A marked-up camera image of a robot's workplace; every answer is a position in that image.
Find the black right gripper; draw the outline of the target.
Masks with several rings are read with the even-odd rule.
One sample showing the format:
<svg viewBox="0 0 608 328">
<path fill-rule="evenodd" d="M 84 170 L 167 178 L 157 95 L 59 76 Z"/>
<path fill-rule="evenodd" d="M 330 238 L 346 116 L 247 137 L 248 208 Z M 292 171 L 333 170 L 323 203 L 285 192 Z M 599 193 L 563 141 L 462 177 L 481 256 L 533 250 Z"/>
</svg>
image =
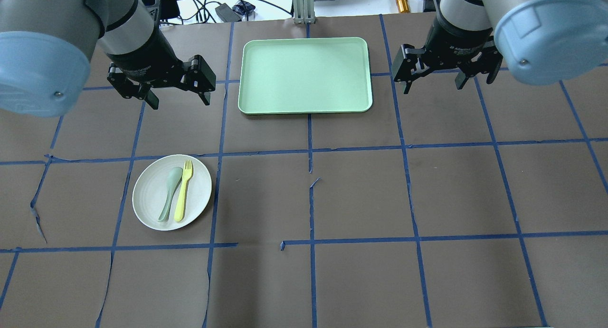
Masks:
<svg viewBox="0 0 608 328">
<path fill-rule="evenodd" d="M 393 60 L 393 81 L 402 83 L 404 94 L 419 78 L 441 70 L 460 71 L 455 77 L 462 90 L 477 74 L 487 75 L 492 84 L 503 63 L 503 56 L 491 35 L 491 29 L 465 31 L 445 22 L 434 22 L 423 47 L 402 44 Z"/>
</svg>

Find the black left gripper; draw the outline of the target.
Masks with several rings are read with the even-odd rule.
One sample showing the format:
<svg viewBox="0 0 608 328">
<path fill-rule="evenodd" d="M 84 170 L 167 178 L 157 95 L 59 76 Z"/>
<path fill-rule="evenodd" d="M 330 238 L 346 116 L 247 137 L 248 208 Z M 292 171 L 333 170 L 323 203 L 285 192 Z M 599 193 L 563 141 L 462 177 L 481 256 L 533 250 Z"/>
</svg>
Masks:
<svg viewBox="0 0 608 328">
<path fill-rule="evenodd" d="M 177 88 L 196 93 L 205 106 L 210 105 L 211 92 L 216 90 L 216 75 L 199 54 L 186 62 L 177 58 L 164 34 L 154 31 L 142 47 L 127 54 L 108 54 L 111 60 L 107 79 L 124 97 L 145 101 L 153 110 L 159 109 L 154 88 Z"/>
</svg>

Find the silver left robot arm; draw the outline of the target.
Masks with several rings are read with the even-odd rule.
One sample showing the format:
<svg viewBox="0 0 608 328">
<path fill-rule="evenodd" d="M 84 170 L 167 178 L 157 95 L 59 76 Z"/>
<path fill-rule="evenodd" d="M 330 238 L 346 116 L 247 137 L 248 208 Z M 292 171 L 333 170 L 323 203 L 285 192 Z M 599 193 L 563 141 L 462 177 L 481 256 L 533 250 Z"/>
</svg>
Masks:
<svg viewBox="0 0 608 328">
<path fill-rule="evenodd" d="M 58 117 L 74 107 L 94 49 L 111 60 L 107 79 L 124 99 L 158 109 L 155 88 L 196 93 L 205 105 L 216 75 L 198 54 L 177 58 L 160 30 L 178 0 L 1 0 L 0 107 Z"/>
</svg>

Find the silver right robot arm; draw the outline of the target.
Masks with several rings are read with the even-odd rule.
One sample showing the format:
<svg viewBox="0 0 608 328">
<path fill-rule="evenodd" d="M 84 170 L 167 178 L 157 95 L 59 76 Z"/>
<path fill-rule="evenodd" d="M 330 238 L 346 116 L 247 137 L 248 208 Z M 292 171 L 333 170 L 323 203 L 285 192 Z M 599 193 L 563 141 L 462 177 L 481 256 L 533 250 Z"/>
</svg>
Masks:
<svg viewBox="0 0 608 328">
<path fill-rule="evenodd" d="M 528 85 L 551 85 L 599 66 L 608 55 L 607 0 L 430 0 L 435 19 L 423 47 L 400 46 L 392 79 L 412 83 L 458 69 L 462 89 L 478 74 L 493 83 L 502 64 Z"/>
</svg>

